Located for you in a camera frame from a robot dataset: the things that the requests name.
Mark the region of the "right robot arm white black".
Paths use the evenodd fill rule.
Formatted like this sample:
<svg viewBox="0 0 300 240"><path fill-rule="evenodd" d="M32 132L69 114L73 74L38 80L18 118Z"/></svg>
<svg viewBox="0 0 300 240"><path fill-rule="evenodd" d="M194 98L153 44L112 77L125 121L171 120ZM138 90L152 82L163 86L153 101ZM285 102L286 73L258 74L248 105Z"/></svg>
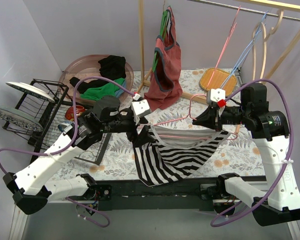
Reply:
<svg viewBox="0 0 300 240"><path fill-rule="evenodd" d="M294 133L290 113L269 109L264 79L246 83L236 92L240 103L227 106L231 97L223 89L211 89L206 96L207 109L193 124L216 131L224 125L244 125L260 152L268 191L257 189L236 173L226 173L217 178L217 195L236 197L262 227L298 221L300 191L291 159Z"/></svg>

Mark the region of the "pink wire hanger front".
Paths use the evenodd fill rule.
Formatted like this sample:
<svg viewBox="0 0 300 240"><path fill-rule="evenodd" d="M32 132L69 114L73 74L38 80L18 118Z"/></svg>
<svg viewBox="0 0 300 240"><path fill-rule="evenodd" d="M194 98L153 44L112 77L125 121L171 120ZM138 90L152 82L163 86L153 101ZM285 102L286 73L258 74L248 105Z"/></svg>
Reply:
<svg viewBox="0 0 300 240"><path fill-rule="evenodd" d="M191 107L192 107L192 101L194 101L196 98L199 98L200 100L202 100L203 98L202 97L206 97L207 95L204 94L204 93L197 93L197 94L194 94L190 97L189 99L189 106L188 106L188 112L187 112L187 115L184 116L184 117L180 117L180 118L176 118L176 119L171 119L171 120L168 120L168 121L162 121L162 122L158 122L158 123L152 123L151 125L152 126L159 126L159 125L164 125L164 124L168 124L168 123L171 123L171 122L178 122L178 121L182 121L182 120L185 120L187 118L190 118L192 120L196 120L195 117L192 117L191 115ZM237 125L235 127L235 131L232 132L231 134L234 135L234 138L227 138L228 141L234 141L238 138L238 134L239 134L239 131L240 131L240 128L241 128L241 125ZM164 138L176 138L176 139L196 139L196 140L208 140L209 138L208 137L193 137L193 136L183 136L183 135L164 135L164 134L159 134L158 135L159 137L164 137Z"/></svg>

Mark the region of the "black white striped tank top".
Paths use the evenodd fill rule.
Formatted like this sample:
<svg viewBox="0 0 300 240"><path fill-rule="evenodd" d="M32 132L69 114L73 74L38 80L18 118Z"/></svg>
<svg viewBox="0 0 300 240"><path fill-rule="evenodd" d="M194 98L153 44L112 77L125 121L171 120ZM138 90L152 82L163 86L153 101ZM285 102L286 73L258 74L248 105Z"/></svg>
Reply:
<svg viewBox="0 0 300 240"><path fill-rule="evenodd" d="M159 125L150 125L149 128L155 142L133 147L138 177L148 187L181 181L191 176L230 136L225 130L184 130ZM180 139L159 135L208 137L208 139Z"/></svg>

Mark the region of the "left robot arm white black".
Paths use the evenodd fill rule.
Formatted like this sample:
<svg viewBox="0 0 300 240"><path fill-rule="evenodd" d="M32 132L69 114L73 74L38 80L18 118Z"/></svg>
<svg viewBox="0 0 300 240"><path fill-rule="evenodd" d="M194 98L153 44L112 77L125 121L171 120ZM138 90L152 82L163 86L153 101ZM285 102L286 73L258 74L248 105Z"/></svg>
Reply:
<svg viewBox="0 0 300 240"><path fill-rule="evenodd" d="M76 123L68 125L58 139L26 168L8 172L3 181L15 204L27 215L41 210L48 202L80 196L93 199L98 193L96 181L88 174L52 181L51 177L73 158L99 142L103 134L126 133L131 142L138 140L137 127L151 113L147 100L136 94L130 107L120 110L121 102L105 96L86 110Z"/></svg>

